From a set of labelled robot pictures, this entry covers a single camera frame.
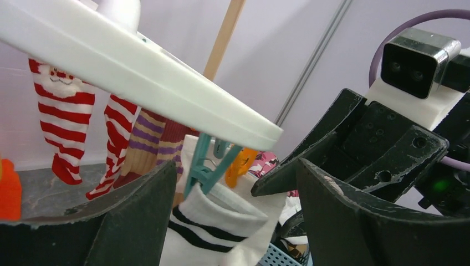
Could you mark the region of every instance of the orange object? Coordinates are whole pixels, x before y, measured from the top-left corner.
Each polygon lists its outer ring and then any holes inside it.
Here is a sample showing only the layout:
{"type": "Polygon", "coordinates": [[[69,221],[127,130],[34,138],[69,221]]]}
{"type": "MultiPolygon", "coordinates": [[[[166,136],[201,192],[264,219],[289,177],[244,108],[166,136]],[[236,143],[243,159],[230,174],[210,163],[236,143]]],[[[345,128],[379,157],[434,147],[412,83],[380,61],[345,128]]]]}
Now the orange object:
{"type": "Polygon", "coordinates": [[[248,172],[257,155],[258,151],[249,148],[242,149],[225,173],[225,183],[228,187],[237,186],[239,176],[248,172]]]}
{"type": "Polygon", "coordinates": [[[14,171],[14,164],[2,159],[0,179],[0,220],[19,220],[21,218],[21,183],[14,171]]]}

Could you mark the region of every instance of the clothespin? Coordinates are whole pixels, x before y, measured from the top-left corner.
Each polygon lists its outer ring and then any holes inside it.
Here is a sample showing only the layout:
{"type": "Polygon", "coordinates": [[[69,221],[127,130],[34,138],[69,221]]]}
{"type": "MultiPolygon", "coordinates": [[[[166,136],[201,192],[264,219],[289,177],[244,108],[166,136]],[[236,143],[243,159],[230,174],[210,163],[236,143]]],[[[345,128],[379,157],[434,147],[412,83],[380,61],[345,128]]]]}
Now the clothespin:
{"type": "Polygon", "coordinates": [[[229,143],[227,141],[216,139],[216,143],[214,145],[214,157],[217,159],[222,159],[225,155],[225,151],[228,148],[229,143]]]}
{"type": "Polygon", "coordinates": [[[219,165],[216,166],[216,169],[212,171],[209,167],[204,165],[210,142],[210,135],[205,133],[199,134],[186,183],[185,198],[189,195],[192,187],[197,182],[201,184],[201,190],[205,195],[209,193],[242,150],[242,147],[233,145],[219,165]]]}
{"type": "Polygon", "coordinates": [[[258,151],[256,150],[242,149],[225,173],[225,183],[228,187],[234,188],[237,186],[238,178],[248,172],[257,155],[258,151]]]}

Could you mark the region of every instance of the gray floor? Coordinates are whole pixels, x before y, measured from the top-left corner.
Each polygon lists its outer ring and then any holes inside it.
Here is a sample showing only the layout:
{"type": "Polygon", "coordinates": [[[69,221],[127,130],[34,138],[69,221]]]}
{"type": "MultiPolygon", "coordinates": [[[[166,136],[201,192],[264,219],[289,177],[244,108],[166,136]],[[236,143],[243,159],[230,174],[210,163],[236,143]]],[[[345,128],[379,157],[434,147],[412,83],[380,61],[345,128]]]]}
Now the gray floor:
{"type": "Polygon", "coordinates": [[[104,164],[81,166],[83,182],[75,186],[62,182],[51,169],[18,172],[23,187],[22,219],[59,216],[66,209],[87,202],[85,194],[98,185],[104,172],[104,164]]]}

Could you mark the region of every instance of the blue plastic basket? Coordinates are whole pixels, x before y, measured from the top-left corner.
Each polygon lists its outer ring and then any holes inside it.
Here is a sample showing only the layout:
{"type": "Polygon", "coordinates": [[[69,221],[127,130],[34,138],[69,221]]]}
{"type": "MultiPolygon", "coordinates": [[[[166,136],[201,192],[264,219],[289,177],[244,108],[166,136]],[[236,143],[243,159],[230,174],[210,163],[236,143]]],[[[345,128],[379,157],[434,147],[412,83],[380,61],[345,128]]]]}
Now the blue plastic basket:
{"type": "Polygon", "coordinates": [[[307,266],[310,252],[305,252],[301,259],[301,264],[285,254],[282,250],[275,245],[269,244],[268,251],[264,257],[259,261],[258,265],[261,266],[307,266]]]}

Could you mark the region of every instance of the screw hole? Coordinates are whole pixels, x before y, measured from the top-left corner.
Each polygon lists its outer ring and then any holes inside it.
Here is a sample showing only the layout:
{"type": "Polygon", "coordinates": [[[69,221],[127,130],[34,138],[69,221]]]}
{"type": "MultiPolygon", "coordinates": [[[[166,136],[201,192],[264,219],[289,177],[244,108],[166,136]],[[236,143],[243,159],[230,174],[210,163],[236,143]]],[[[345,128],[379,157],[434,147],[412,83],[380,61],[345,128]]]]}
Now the screw hole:
{"type": "Polygon", "coordinates": [[[64,215],[71,215],[71,214],[74,214],[74,213],[77,213],[78,210],[77,209],[66,209],[65,212],[64,212],[64,215]]]}
{"type": "Polygon", "coordinates": [[[426,146],[426,139],[423,137],[417,137],[413,140],[413,146],[416,148],[423,148],[426,146]]]}
{"type": "Polygon", "coordinates": [[[392,174],[388,171],[380,171],[377,173],[377,178],[380,182],[390,182],[390,180],[392,180],[392,174]]]}

